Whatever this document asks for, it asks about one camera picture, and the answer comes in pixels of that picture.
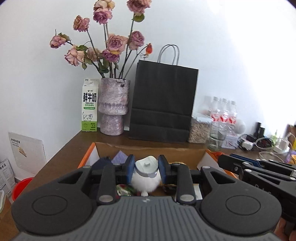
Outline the person right hand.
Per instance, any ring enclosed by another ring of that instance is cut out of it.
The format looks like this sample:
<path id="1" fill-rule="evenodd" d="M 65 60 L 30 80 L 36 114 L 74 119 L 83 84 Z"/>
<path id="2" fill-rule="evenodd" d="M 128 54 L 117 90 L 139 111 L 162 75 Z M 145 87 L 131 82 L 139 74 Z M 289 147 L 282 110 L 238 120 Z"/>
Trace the person right hand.
<path id="1" fill-rule="evenodd" d="M 281 217 L 273 233 L 283 241 L 296 241 L 295 230 L 293 230 L 289 235 L 287 235 L 285 233 L 286 227 L 287 221 Z"/>

